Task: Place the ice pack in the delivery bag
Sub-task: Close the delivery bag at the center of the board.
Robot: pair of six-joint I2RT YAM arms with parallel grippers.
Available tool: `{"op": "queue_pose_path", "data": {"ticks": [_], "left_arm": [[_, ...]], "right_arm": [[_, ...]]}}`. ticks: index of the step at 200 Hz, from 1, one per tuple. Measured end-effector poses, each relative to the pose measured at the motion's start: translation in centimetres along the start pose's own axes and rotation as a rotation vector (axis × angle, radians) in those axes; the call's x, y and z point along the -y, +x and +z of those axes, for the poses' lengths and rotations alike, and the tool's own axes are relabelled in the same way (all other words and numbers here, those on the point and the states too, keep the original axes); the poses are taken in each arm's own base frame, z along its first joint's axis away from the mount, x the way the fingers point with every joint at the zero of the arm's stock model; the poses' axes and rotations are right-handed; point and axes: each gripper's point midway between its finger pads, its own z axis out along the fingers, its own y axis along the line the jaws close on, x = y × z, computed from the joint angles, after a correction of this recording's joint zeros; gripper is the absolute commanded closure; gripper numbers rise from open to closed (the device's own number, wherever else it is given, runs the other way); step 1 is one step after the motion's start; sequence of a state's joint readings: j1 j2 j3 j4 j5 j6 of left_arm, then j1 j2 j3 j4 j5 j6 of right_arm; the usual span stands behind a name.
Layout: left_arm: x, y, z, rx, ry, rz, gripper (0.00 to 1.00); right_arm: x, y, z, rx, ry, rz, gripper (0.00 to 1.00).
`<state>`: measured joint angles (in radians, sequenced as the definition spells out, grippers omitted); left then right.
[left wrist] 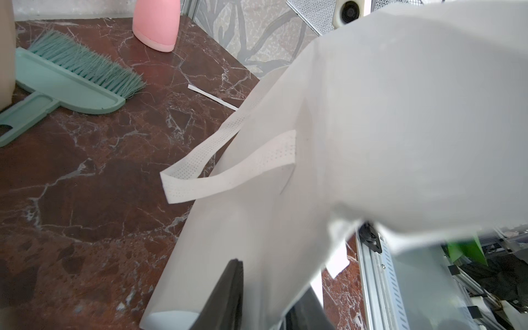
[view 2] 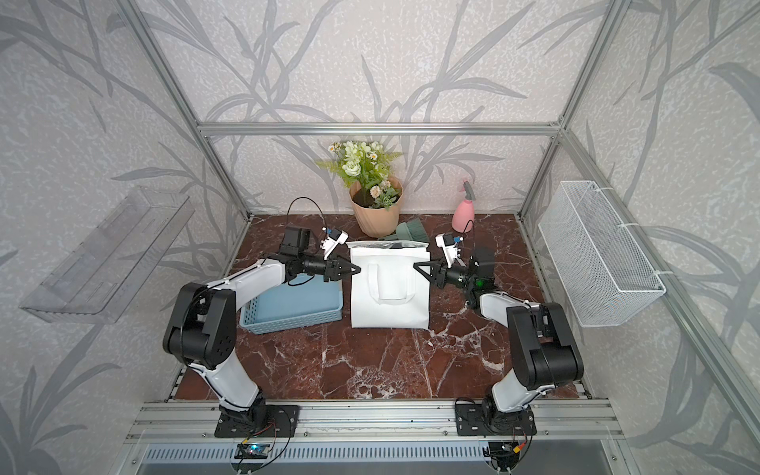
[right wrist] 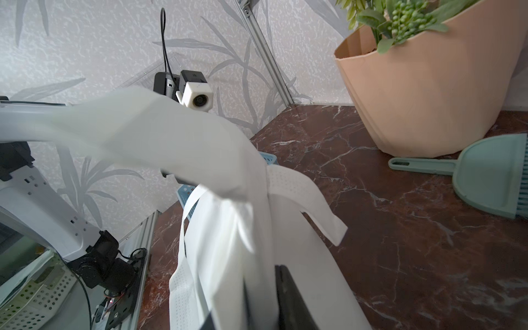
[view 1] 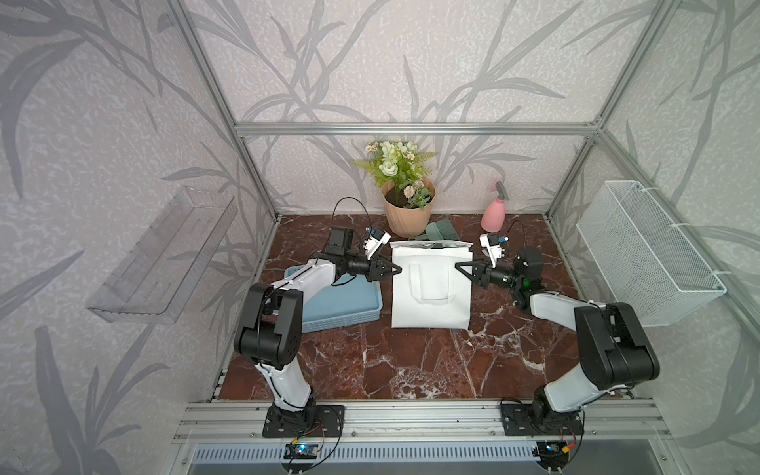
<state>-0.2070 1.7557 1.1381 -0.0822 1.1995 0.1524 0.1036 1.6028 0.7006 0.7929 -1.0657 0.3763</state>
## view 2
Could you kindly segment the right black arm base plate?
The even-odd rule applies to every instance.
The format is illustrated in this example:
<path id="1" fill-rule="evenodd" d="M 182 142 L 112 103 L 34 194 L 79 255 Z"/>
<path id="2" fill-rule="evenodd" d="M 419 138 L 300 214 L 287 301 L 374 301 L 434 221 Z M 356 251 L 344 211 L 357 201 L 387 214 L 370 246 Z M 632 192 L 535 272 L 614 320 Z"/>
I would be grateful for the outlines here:
<path id="1" fill-rule="evenodd" d="M 457 398 L 453 409 L 457 435 L 461 437 L 533 437 L 538 433 L 534 413 L 530 407 L 520 408 L 516 412 L 501 412 L 494 400 L 486 397 L 480 402 Z"/>

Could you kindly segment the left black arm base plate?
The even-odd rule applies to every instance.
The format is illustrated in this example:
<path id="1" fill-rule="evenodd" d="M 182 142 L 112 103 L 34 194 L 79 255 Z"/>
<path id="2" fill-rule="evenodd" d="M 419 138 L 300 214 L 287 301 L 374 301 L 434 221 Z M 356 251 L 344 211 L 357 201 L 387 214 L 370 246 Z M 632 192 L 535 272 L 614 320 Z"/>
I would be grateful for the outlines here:
<path id="1" fill-rule="evenodd" d="M 216 439 L 245 437 L 293 437 L 298 424 L 300 406 L 258 405 L 244 412 L 220 407 L 215 429 Z"/>

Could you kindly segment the white insulated delivery bag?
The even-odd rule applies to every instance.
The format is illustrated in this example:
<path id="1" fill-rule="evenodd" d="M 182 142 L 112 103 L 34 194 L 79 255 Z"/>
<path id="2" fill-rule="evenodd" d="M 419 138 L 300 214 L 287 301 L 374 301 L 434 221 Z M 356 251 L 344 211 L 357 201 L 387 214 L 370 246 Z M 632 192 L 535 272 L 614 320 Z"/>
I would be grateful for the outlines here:
<path id="1" fill-rule="evenodd" d="M 352 241 L 350 261 L 360 268 L 351 281 L 352 328 L 415 329 L 429 326 L 429 281 L 414 265 L 428 262 L 426 243 Z"/>

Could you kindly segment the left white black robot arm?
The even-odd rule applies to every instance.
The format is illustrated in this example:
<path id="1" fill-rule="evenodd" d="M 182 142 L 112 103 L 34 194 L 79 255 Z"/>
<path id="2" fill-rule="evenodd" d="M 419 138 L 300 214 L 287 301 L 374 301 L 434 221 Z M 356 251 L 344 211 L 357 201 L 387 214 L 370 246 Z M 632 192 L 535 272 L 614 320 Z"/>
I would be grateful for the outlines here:
<path id="1" fill-rule="evenodd" d="M 360 273 L 342 255 L 348 242 L 340 229 L 324 229 L 319 255 L 309 253 L 311 232 L 288 227 L 279 250 L 231 276 L 210 283 L 182 286 L 163 337 L 163 350 L 199 374 L 219 399 L 222 412 L 250 423 L 265 414 L 259 387 L 245 372 L 237 354 L 237 314 L 254 298 L 304 273 L 324 281 L 341 281 Z"/>

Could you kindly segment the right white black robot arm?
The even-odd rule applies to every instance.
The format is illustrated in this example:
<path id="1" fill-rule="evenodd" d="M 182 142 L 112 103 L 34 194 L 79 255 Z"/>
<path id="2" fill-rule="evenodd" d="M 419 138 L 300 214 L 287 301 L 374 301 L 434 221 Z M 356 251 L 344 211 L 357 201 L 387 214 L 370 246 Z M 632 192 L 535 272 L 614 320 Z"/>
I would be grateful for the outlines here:
<path id="1" fill-rule="evenodd" d="M 499 288 L 491 249 L 477 247 L 467 265 L 442 258 L 413 267 L 439 289 L 460 289 L 470 310 L 509 330 L 512 369 L 484 398 L 485 414 L 526 411 L 538 397 L 584 376 L 584 361 L 563 307 L 519 300 Z"/>

